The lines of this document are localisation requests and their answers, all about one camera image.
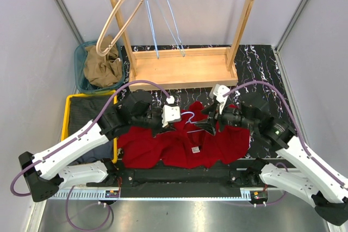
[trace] brown garment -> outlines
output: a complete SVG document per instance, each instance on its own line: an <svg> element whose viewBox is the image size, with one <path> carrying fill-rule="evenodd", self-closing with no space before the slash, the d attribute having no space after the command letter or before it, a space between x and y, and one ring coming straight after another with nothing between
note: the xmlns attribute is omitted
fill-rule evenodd
<svg viewBox="0 0 348 232"><path fill-rule="evenodd" d="M113 37L108 35L101 44L101 50L105 50ZM83 72L86 79L95 86L108 87L118 83L122 78L122 61L117 59L119 52L116 46L113 46L110 52L101 57L97 54L96 46L86 47L88 52Z"/></svg>

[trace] laundry basket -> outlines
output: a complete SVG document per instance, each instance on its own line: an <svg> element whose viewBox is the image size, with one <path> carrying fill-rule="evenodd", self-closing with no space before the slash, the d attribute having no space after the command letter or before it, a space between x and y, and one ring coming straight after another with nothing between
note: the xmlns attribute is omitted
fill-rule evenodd
<svg viewBox="0 0 348 232"><path fill-rule="evenodd" d="M104 92L101 95L112 95L115 93L115 90ZM69 120L70 120L70 99L72 97L89 97L90 95L85 95L83 93L79 93L77 95L69 95L66 98L65 102L65 110L64 110L64 119L63 119L63 128L61 131L61 141L64 141L69 137ZM117 96L114 97L114 104L117 103ZM112 159L113 163L117 162L117 139L114 138L114 158Z"/></svg>
<svg viewBox="0 0 348 232"><path fill-rule="evenodd" d="M123 64L123 59L121 55L121 48L120 46L116 43L117 49L119 51L119 58L122 61L122 78L121 80L108 87L98 87L95 85L90 84L90 82L86 79L84 73L83 73L83 68L85 66L85 61L88 55L88 52L86 51L87 46L92 46L96 45L97 41L90 41L83 43L79 45L74 53L74 66L75 66L75 81L76 81L76 87L81 93L86 93L86 94L98 94L98 93L104 93L110 90L116 90L119 88L123 82L125 81L126 78L126 73L125 73L125 66Z"/></svg>

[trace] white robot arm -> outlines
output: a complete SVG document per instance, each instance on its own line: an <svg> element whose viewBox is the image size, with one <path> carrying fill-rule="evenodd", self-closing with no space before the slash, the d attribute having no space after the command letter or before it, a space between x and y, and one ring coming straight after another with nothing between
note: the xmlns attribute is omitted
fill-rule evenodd
<svg viewBox="0 0 348 232"><path fill-rule="evenodd" d="M202 110L206 120L195 123L212 135L224 126L247 128L253 131L259 142L265 142L278 155L297 167L305 178L277 168L263 159L256 159L247 169L249 179L259 179L264 184L287 191L313 206L325 220L341 225L348 220L348 179L335 171L316 155L307 145L301 144L296 131L285 121L272 117L268 103L247 93L241 97L241 109L226 106L229 89L217 85L210 97L214 103ZM116 168L110 160L93 164L67 166L87 151L129 131L131 126L151 128L153 135L171 130L170 123L181 120L180 109L169 105L149 111L152 97L148 92L137 91L127 99L106 111L97 124L92 121L66 140L40 153L25 152L19 160L23 175L33 200L39 202L54 195L59 189L77 184L113 184Z"/></svg>
<svg viewBox="0 0 348 232"><path fill-rule="evenodd" d="M72 185L114 184L117 169L110 159L77 166L68 164L93 148L127 133L131 126L150 128L153 136L172 130L171 123L181 120L180 108L174 105L174 98L168 98L163 108L152 110L151 102L149 92L133 92L109 108L95 124L89 121L79 131L43 152L21 154L18 158L33 201L43 201L59 189ZM14 183L11 185L13 194L24 196L15 192L13 186Z"/></svg>
<svg viewBox="0 0 348 232"><path fill-rule="evenodd" d="M277 168L263 159L256 159L248 169L249 179L260 179L264 184L287 191L315 208L325 220L341 225L348 220L348 179L334 170L306 144L301 144L296 131L289 123L272 117L268 102L257 93L240 96L241 108L226 106L226 86L215 86L210 97L214 103L202 113L208 118L196 126L216 133L225 126L242 127L254 132L258 142L265 144L278 155L292 163L305 176Z"/></svg>

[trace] wooden clothes rack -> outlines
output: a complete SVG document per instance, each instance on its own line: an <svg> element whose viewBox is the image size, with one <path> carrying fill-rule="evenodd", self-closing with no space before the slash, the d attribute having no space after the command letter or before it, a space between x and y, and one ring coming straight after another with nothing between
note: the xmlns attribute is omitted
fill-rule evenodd
<svg viewBox="0 0 348 232"><path fill-rule="evenodd" d="M119 0L110 1L115 8ZM217 83L227 86L236 85L238 77L234 58L253 2L254 0L245 0L231 47L185 49L185 57L182 57L177 49L161 50L159 59L155 51L132 51L125 28L135 12L125 23L121 10L117 9L115 17L118 27L124 29L122 38L130 62L129 81L149 80L160 84L165 89L212 87ZM131 91L137 89L154 90L156 88L143 83L130 86Z"/></svg>

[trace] wire hanger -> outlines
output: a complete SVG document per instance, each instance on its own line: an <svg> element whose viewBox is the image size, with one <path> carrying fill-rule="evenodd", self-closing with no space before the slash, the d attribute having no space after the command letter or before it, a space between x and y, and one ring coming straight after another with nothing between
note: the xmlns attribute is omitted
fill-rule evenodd
<svg viewBox="0 0 348 232"><path fill-rule="evenodd" d="M181 115L185 115L185 114L191 114L192 116L185 122L185 124L188 124L188 123L191 123L191 124L194 124L196 122L192 122L191 120L195 117L195 113L192 112L192 111L185 111L185 112L182 112ZM191 130L191 131L188 131L187 133L196 133L197 131L203 131L203 129L200 129L200 130Z"/></svg>
<svg viewBox="0 0 348 232"><path fill-rule="evenodd" d="M139 4L135 7L133 13L130 15L129 19L125 22L125 24L123 25L122 28L120 28L119 33L115 36L115 38L111 41L111 43L109 44L109 46L105 49L105 50L101 50L101 44L102 41L104 40L105 34L107 32L107 30L109 29L111 22L113 20L113 18L115 17L117 11L119 10L119 8L121 7L121 5L125 2L125 0L119 0L115 7L113 8L107 22L104 25L104 28L99 36L99 39L97 41L96 44L96 51L97 54L100 56L105 56L109 53L109 51L111 50L111 48L116 44L116 41L121 37L121 35L123 34L123 32L127 29L129 23L131 22L132 18L134 17L135 13L138 11L138 9L140 8L141 4L144 2L144 0L140 0Z"/></svg>
<svg viewBox="0 0 348 232"><path fill-rule="evenodd" d="M154 28L153 28L152 16L151 16L151 11L150 11L150 6L149 6L149 4L148 4L148 0L145 0L145 4L146 4L146 11L147 11L148 20L149 20L149 22L150 22L150 27L151 27L151 33L152 33L152 38L153 38L154 49L156 50L157 59L159 59L159 53L158 53L156 35L155 35L155 32L154 32Z"/></svg>
<svg viewBox="0 0 348 232"><path fill-rule="evenodd" d="M162 17L164 18L165 23L167 24L167 27L168 27L168 29L169 29L169 31L170 31L170 33L171 33L171 35L172 35L172 37L173 37L175 43L176 43L177 48L180 50L181 55L182 55L183 57L185 57L185 50L184 50L183 44L182 44L182 42L181 42L181 39L180 39L180 37L179 37L178 27L177 27L177 25L176 25L175 18L174 18L174 14L173 14L173 10L172 10L172 8L171 8L171 5L170 5L170 3L169 3L169 0L167 0L167 4L168 4L169 10L170 10L170 13L171 13L171 15L172 15L172 18L173 18L173 22L174 22L174 26L175 26L175 30L176 30L177 39L175 38L175 36L174 36L172 30L170 29L170 26L169 26L169 24L168 24L167 19L165 18L163 9L162 9L161 5L159 4L159 1L158 1L158 0L155 0L155 1L156 1L156 4L157 4L159 10L161 11L161 14L162 14Z"/></svg>

